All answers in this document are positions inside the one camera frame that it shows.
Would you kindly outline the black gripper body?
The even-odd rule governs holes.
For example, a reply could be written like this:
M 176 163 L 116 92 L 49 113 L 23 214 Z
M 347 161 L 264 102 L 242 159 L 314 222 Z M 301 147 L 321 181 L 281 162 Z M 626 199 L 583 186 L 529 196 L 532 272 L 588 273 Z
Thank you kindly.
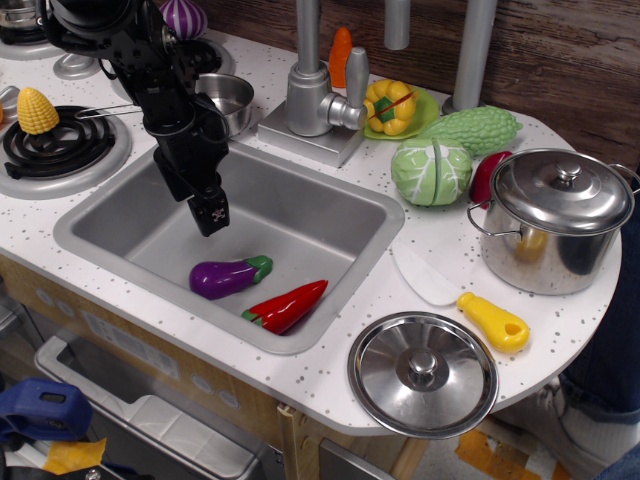
M 228 123 L 204 93 L 145 92 L 143 125 L 158 143 L 154 160 L 172 196 L 223 202 L 217 168 L 228 154 Z

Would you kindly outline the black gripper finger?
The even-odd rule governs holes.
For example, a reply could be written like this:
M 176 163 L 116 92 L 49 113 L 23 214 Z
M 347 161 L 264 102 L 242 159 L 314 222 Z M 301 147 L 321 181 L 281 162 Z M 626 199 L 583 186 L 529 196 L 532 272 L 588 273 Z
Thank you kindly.
M 216 191 L 210 196 L 193 196 L 188 200 L 188 206 L 204 237 L 209 237 L 226 228 L 230 223 L 229 204 L 223 190 Z

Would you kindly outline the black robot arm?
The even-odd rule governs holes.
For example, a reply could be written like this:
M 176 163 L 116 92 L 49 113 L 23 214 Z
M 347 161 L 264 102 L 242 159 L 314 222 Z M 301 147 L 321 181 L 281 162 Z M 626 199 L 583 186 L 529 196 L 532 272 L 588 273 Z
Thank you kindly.
M 177 201 L 187 201 L 200 233 L 229 224 L 217 168 L 228 154 L 228 124 L 205 94 L 198 74 L 151 1 L 39 1 L 47 39 L 68 53 L 111 64 L 157 141 L 153 158 Z

